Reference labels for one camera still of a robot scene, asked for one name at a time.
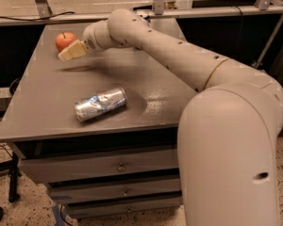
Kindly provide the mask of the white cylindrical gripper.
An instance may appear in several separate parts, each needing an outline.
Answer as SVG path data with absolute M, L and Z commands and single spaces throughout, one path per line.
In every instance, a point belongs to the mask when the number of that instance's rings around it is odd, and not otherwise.
M 74 40 L 58 54 L 58 58 L 67 61 L 85 56 L 87 50 L 101 52 L 116 46 L 117 41 L 109 34 L 108 22 L 100 21 L 87 26 L 83 32 L 82 40 Z

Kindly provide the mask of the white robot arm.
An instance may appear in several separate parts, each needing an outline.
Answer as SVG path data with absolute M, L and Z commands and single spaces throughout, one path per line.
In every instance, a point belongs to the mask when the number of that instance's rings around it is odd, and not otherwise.
M 269 74 L 158 32 L 126 9 L 89 25 L 58 57 L 137 47 L 197 94 L 178 125 L 187 226 L 280 226 L 275 146 L 283 88 Z

